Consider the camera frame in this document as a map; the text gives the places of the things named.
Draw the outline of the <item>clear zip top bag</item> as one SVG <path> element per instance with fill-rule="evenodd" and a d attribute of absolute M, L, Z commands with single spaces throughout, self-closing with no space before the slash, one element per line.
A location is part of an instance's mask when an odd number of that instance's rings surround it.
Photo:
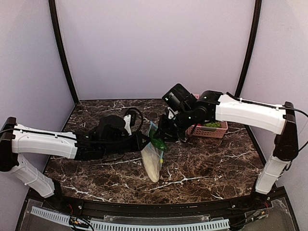
<path fill-rule="evenodd" d="M 161 139 L 154 138 L 157 128 L 154 122 L 151 121 L 147 131 L 150 142 L 141 150 L 145 171 L 149 179 L 154 183 L 159 181 L 163 154 L 167 150 L 167 146 Z"/>

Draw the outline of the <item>green cucumber toy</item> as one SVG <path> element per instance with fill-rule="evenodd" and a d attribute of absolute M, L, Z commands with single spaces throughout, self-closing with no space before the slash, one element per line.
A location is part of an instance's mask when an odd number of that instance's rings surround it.
<path fill-rule="evenodd" d="M 151 138 L 151 144 L 154 146 L 154 148 L 157 148 L 158 150 L 167 150 L 167 146 L 162 139 Z"/>

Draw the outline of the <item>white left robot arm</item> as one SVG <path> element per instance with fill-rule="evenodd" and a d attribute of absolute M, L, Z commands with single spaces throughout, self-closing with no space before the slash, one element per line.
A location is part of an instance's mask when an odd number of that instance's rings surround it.
<path fill-rule="evenodd" d="M 110 154 L 141 151 L 149 142 L 141 129 L 130 130 L 130 117 L 103 117 L 87 134 L 52 132 L 17 124 L 9 117 L 0 130 L 0 170 L 14 175 L 43 198 L 62 198 L 61 185 L 30 164 L 24 153 L 45 154 L 75 161 L 103 159 Z"/>

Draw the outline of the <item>green grapes toy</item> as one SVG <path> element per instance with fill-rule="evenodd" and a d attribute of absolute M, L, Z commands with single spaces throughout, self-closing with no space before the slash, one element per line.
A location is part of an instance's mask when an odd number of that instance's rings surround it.
<path fill-rule="evenodd" d="M 212 128 L 221 128 L 220 122 L 210 122 L 210 123 L 204 123 L 205 127 L 212 127 Z"/>

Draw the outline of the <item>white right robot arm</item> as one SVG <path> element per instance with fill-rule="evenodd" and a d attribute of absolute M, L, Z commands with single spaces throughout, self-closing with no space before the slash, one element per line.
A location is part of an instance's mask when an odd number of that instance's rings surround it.
<path fill-rule="evenodd" d="M 226 121 L 253 126 L 276 135 L 274 149 L 257 178 L 255 191 L 268 194 L 287 165 L 298 156 L 298 132 L 291 102 L 267 104 L 237 98 L 230 93 L 207 90 L 196 98 L 180 83 L 173 86 L 162 99 L 167 111 L 161 115 L 154 137 L 167 142 L 182 140 L 192 125 Z"/>

